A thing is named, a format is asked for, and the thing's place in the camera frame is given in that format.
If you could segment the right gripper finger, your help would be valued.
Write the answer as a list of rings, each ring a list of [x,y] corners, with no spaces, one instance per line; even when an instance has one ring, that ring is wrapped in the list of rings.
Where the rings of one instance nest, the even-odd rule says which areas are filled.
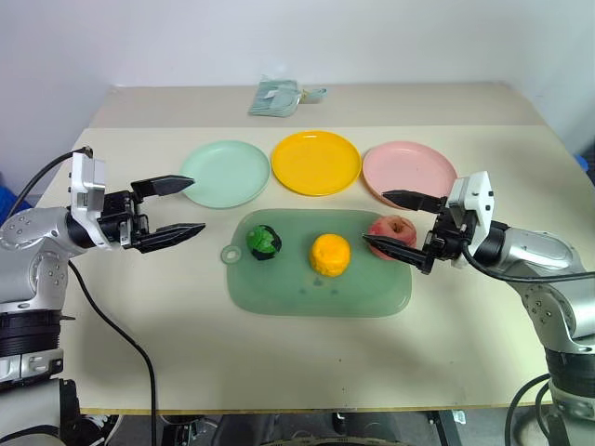
[[[432,214],[439,214],[447,201],[446,197],[434,197],[411,190],[385,191],[382,193],[382,197],[403,209]]]
[[[431,273],[434,263],[434,257],[431,254],[388,236],[364,234],[363,239],[383,255],[412,265],[424,274]]]

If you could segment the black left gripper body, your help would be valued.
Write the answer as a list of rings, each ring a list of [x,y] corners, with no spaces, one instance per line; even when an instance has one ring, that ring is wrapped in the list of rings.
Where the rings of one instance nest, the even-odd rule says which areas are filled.
[[[148,251],[145,238],[150,234],[149,220],[139,210],[144,198],[135,190],[117,191],[104,197],[99,226],[110,243],[124,249]]]

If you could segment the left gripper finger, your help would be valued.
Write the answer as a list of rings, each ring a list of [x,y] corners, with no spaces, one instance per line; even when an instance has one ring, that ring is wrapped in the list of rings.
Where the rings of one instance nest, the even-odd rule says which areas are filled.
[[[178,223],[159,228],[153,233],[138,236],[138,250],[148,254],[175,246],[195,237],[205,227],[205,223]]]
[[[191,177],[167,175],[134,181],[131,183],[132,191],[137,202],[142,202],[151,196],[166,196],[179,193],[195,183]]]

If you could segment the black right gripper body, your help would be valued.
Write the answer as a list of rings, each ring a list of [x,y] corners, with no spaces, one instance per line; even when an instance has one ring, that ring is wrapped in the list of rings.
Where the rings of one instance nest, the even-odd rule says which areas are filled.
[[[447,198],[427,197],[420,209],[436,214],[432,229],[428,232],[422,252],[426,259],[419,270],[429,274],[438,260],[456,260],[461,256],[461,244],[470,247],[474,235],[474,212],[455,205],[447,207]]]

